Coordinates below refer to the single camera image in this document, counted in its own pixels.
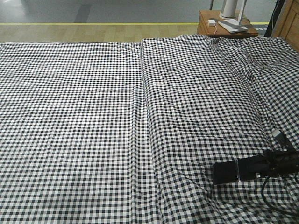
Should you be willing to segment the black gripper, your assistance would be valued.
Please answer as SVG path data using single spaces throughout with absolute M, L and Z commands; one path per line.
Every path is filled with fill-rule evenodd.
M 269 174 L 292 174 L 299 171 L 298 151 L 270 151 L 263 152 L 269 164 Z

